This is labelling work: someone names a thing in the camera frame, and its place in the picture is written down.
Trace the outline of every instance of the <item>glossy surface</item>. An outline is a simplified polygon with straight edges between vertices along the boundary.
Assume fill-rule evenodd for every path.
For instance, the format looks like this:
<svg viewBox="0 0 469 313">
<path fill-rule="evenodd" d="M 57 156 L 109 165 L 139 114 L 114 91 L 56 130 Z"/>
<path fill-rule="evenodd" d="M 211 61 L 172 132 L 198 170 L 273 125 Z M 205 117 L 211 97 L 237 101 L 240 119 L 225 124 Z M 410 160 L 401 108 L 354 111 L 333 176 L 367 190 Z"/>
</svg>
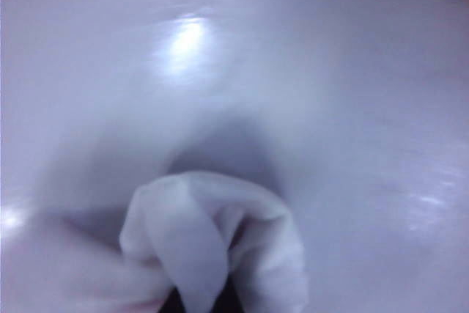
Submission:
<svg viewBox="0 0 469 313">
<path fill-rule="evenodd" d="M 209 169 L 291 206 L 308 313 L 468 312 L 468 24 L 464 0 L 2 0 L 2 311 L 73 312 L 86 268 L 138 282 L 100 218 Z M 145 282 L 106 297 L 151 312 Z"/>
</svg>

